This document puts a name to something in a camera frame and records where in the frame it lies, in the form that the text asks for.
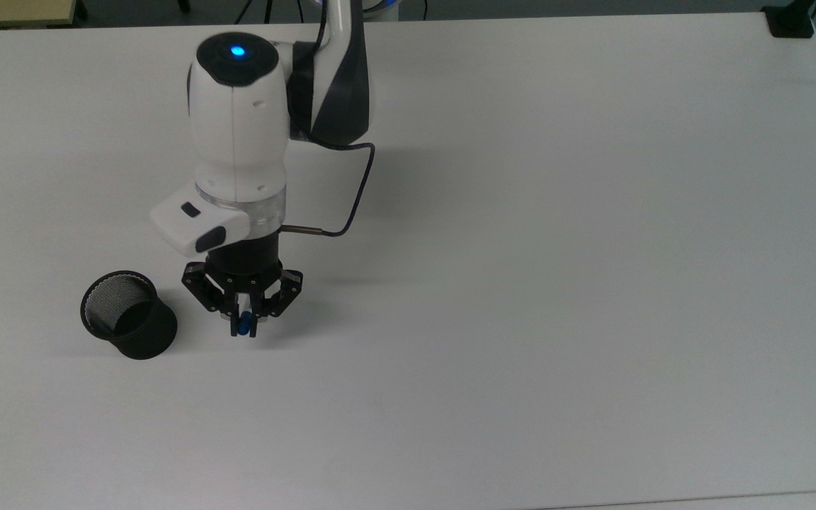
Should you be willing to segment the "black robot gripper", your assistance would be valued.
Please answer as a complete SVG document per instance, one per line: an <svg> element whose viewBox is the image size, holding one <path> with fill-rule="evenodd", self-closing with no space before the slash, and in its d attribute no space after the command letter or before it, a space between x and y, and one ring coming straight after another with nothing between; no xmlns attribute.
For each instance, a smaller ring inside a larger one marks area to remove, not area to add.
<svg viewBox="0 0 816 510"><path fill-rule="evenodd" d="M258 325L269 317L280 317L301 295L304 273L282 270L279 259L279 233L248 239L208 252L206 261L188 262L181 282L194 298L210 312L229 320L231 336L240 336L239 293L251 296L249 338L256 338ZM276 293L266 297L270 286L278 282Z"/></svg>

